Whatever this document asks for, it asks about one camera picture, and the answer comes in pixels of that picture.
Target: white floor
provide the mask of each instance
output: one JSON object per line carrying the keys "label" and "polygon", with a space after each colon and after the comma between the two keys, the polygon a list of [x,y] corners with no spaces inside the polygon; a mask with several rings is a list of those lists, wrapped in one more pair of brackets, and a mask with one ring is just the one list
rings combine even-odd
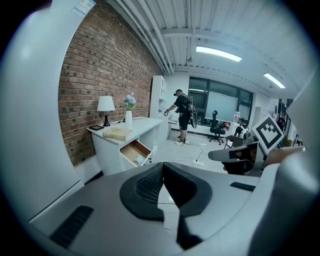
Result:
{"label": "white floor", "polygon": [[194,167],[206,171],[227,174],[227,172],[223,170],[223,165],[221,162],[212,161],[208,158],[208,152],[224,149],[226,143],[225,139],[224,143],[219,145],[219,143],[215,140],[209,142],[207,136],[188,133],[186,136],[186,140],[189,141],[189,143],[186,143],[185,146],[180,146],[175,144],[175,138],[179,135],[179,131],[172,130],[170,132],[169,138],[159,145],[158,151],[156,152],[156,154],[154,154],[153,157],[151,157],[152,163],[174,162],[186,166],[192,166],[192,160],[197,159],[197,157],[203,150],[203,153],[200,155],[198,161],[202,161],[204,165],[195,165]]}
{"label": "white floor", "polygon": [[[189,143],[185,146],[179,146],[175,144],[175,138],[179,135],[180,132],[178,131],[172,130],[170,132],[169,138],[159,145],[157,153],[152,157],[152,163],[175,162],[192,166],[192,159],[196,159],[203,150],[203,153],[200,155],[198,160],[203,161],[204,166],[201,167],[195,165],[195,167],[207,171],[228,174],[223,170],[221,162],[212,161],[208,158],[208,152],[224,149],[226,143],[225,140],[224,143],[219,145],[217,141],[209,142],[209,139],[206,136],[188,133],[186,140],[189,141]],[[175,238],[178,232],[180,212],[164,185],[159,194],[158,208],[163,210],[163,228],[170,236]]]}

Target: ceiling pipe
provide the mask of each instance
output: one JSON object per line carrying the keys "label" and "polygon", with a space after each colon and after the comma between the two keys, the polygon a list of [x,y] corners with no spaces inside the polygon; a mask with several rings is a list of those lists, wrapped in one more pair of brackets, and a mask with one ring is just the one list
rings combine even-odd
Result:
{"label": "ceiling pipe", "polygon": [[169,57],[169,53],[168,53],[165,41],[164,41],[164,39],[163,39],[163,37],[161,35],[161,32],[159,30],[159,27],[158,27],[158,25],[156,23],[156,20],[155,20],[154,16],[152,15],[152,13],[151,13],[151,11],[150,11],[150,9],[149,9],[149,7],[148,7],[148,5],[147,5],[145,0],[138,0],[138,2],[141,5],[144,13],[148,17],[149,21],[151,22],[152,27],[153,27],[153,29],[154,29],[154,31],[155,31],[158,39],[159,39],[160,44],[162,46],[162,49],[164,51],[164,55],[166,57],[166,60],[169,63],[170,69],[171,69],[172,73],[174,73],[174,68],[172,67],[172,63],[171,63],[171,60],[170,60],[170,57]]}
{"label": "ceiling pipe", "polygon": [[189,48],[189,55],[188,61],[186,63],[187,66],[190,65],[190,62],[192,62],[192,55],[193,55],[193,48],[194,48],[194,40],[195,40],[195,33],[196,33],[196,3],[195,0],[190,0],[190,17],[191,17],[191,29],[192,29],[192,35],[190,37],[190,48]]}
{"label": "ceiling pipe", "polygon": [[153,35],[152,35],[152,33],[151,33],[150,29],[149,29],[149,26],[147,25],[145,19],[139,13],[139,11],[137,10],[137,8],[135,7],[135,5],[132,3],[131,0],[123,0],[123,2],[126,4],[126,6],[128,6],[130,11],[137,18],[137,20],[140,22],[140,24],[142,25],[142,28],[144,28],[146,30],[147,34],[149,35],[149,38],[151,39],[150,41],[152,41],[152,43],[154,44],[154,47],[156,48],[157,52],[160,55],[160,58],[161,58],[162,62],[164,63],[164,67],[165,67],[166,72],[168,74],[170,74],[171,72],[170,72],[170,70],[168,68],[168,65],[166,63],[166,58],[164,57],[164,54],[163,54],[158,42],[153,39]]}
{"label": "ceiling pipe", "polygon": [[140,30],[140,32],[142,33],[143,37],[148,42],[148,44],[150,45],[152,51],[154,52],[154,55],[156,56],[156,58],[158,59],[159,63],[161,64],[162,71],[169,73],[168,67],[167,67],[167,69],[165,68],[165,66],[167,66],[166,63],[163,63],[163,59],[161,60],[161,58],[159,57],[159,55],[158,55],[157,51],[155,50],[154,46],[151,44],[151,41],[150,41],[149,37],[146,35],[145,31],[140,26],[140,24],[137,22],[135,17],[131,14],[131,12],[128,10],[128,8],[124,5],[124,3],[121,0],[115,0],[115,1],[125,11],[125,13],[133,21],[133,23],[136,25],[136,27]]}

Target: white lampshade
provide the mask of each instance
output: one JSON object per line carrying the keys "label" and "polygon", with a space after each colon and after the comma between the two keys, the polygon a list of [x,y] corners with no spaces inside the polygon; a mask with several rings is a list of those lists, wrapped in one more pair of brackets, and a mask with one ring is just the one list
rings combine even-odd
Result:
{"label": "white lampshade", "polygon": [[115,105],[111,96],[100,96],[97,111],[114,111]]}

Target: book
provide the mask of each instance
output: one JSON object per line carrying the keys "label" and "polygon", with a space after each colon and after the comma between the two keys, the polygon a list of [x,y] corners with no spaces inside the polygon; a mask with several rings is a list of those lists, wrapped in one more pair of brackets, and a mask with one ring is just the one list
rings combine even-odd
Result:
{"label": "book", "polygon": [[118,141],[126,141],[127,136],[132,132],[129,129],[113,127],[103,133],[104,138],[114,139]]}

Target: picture frame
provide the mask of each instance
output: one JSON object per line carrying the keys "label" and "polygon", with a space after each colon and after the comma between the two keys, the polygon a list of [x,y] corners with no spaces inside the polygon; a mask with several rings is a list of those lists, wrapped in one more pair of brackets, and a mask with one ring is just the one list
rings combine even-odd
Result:
{"label": "picture frame", "polygon": [[94,131],[99,131],[101,129],[103,129],[103,126],[100,125],[94,125],[94,126],[90,126],[89,129],[94,130]]}

